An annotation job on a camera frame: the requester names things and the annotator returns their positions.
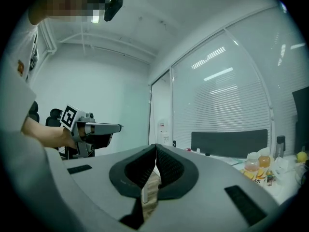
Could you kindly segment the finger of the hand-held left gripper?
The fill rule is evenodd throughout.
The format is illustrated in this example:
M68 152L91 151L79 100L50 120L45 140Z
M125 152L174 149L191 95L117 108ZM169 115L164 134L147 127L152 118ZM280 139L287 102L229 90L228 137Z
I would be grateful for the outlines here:
M91 145L92 150L106 148L112 140L113 134L105 135L87 135L85 138L86 143Z
M122 129L120 124L94 123L94 134L114 134Z

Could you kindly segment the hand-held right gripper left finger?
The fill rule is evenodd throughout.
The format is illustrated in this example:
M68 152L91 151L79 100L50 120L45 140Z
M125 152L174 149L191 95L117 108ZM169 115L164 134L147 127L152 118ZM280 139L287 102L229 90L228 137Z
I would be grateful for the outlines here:
M115 220L138 229L156 209L152 147L65 161L79 188Z

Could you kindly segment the clear bag of snacks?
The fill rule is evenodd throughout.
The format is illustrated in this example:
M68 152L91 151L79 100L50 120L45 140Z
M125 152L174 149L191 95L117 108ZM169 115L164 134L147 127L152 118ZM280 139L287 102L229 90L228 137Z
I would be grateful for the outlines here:
M270 148L266 147L258 151L258 155L260 157L261 153L268 153L271 157L271 165L267 171L267 181L264 184L265 186L272 185L283 185L284 174L288 170L289 162L283 158L273 158L270 155Z

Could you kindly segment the gray thermos bottle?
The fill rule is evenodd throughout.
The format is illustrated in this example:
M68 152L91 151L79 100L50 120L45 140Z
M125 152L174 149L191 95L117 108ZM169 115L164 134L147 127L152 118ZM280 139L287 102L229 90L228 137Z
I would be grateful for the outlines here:
M283 158L285 152L285 136L280 135L277 137L276 151L274 158Z

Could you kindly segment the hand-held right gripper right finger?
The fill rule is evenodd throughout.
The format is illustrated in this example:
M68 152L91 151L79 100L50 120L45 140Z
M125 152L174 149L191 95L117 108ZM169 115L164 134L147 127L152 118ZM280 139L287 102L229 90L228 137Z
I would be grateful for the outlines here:
M158 232L263 232L279 215L276 201L218 159L157 145L162 188Z

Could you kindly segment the black computer monitor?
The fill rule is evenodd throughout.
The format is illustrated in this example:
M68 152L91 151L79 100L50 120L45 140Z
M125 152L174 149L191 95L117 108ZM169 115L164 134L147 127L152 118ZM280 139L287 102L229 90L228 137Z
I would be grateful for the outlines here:
M309 87L294 91L292 93L297 112L295 124L295 153L302 148L309 150Z

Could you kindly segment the person's light t-shirt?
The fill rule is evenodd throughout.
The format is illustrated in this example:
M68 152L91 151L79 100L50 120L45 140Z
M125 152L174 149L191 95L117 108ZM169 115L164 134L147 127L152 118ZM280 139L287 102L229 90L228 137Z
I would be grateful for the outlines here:
M15 30L5 49L10 66L26 82L39 60L37 44L38 26L26 23Z

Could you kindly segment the white ceiling pipes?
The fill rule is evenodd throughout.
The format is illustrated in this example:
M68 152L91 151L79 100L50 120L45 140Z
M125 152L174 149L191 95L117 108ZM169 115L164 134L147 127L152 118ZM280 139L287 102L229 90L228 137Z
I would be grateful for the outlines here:
M73 33L72 35L59 40L57 40L56 36L53 34L48 21L42 22L39 25L39 28L50 53L55 52L60 44L80 44L83 49L90 47L92 49L110 51L146 64L151 64L156 58L154 52L141 46L125 42L121 39L114 39L106 35L86 32L82 26L80 26L80 30L77 33Z

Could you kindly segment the person's left forearm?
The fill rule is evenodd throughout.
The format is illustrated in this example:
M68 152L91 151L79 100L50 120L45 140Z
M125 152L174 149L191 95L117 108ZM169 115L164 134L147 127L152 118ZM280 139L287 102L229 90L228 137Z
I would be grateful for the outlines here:
M25 119L22 133L38 140L44 147L70 147L77 149L70 131L65 127L44 126L30 117Z

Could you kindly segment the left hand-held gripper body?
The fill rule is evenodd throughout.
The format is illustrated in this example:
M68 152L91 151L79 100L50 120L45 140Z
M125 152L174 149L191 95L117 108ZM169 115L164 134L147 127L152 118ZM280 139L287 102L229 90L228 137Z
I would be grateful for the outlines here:
M92 152L92 145L86 142L86 136L94 134L95 119L92 113L86 113L68 104L60 119L61 126L67 128L77 146L73 158L86 158Z

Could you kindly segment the black office chair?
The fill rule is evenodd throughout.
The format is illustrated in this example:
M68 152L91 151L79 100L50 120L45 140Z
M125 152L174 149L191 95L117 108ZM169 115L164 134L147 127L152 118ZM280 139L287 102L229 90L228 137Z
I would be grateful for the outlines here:
M31 119L35 120L36 122L40 122L40 116L38 114L38 104L36 101L34 101L34 103L32 104L28 115Z
M46 119L45 125L49 127L60 127L61 126L61 116L62 116L62 110L60 109L52 109L50 111L50 116Z

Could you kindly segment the yellow fruit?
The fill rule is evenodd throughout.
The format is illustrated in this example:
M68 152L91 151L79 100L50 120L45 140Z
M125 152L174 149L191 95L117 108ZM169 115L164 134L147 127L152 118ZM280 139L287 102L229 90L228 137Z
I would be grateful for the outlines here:
M304 151L301 151L301 152L297 153L296 157L297 157L297 162L298 163L305 163L307 161L307 159L308 159L308 155Z

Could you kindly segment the white water dispenser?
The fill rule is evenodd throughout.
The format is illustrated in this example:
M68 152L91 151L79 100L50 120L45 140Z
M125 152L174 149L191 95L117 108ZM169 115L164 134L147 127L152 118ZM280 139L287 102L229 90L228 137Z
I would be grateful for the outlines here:
M170 128L167 119L161 119L157 125L157 143L170 146Z

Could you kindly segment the white window blinds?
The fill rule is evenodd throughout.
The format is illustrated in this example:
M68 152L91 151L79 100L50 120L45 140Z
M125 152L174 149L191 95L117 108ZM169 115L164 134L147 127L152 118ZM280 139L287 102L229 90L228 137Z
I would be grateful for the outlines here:
M289 13L276 6L216 31L172 66L173 139L192 133L266 130L274 149L295 152L295 91L309 87L309 48Z

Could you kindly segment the clear green-edged packet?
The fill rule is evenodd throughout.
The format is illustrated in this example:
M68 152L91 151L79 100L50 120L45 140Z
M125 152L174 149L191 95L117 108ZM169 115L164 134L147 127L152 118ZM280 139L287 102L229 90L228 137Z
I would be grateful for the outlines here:
M234 165L238 165L238 164L243 164L244 163L244 160L242 159L233 159L233 158L228 158L226 160L226 162L231 165L231 166L234 166Z

